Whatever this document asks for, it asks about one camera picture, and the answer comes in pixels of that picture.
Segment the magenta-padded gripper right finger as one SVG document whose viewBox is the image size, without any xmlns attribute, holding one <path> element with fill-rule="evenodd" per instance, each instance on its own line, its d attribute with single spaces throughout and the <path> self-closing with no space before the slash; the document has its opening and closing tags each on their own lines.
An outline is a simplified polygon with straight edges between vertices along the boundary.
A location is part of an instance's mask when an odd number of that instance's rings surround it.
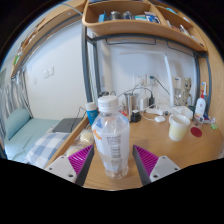
<svg viewBox="0 0 224 224">
<path fill-rule="evenodd" d="M 137 145 L 133 146 L 133 157 L 143 186 L 180 170 L 167 156 L 158 157 Z"/>
</svg>

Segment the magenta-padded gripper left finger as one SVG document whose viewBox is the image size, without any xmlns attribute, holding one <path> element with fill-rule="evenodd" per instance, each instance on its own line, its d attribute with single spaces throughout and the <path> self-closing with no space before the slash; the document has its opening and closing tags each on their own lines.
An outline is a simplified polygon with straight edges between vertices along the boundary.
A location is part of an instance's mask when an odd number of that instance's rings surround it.
<svg viewBox="0 0 224 224">
<path fill-rule="evenodd" d="M 94 146 L 90 145 L 69 157 L 59 156 L 45 170 L 79 186 L 83 186 L 93 156 Z"/>
</svg>

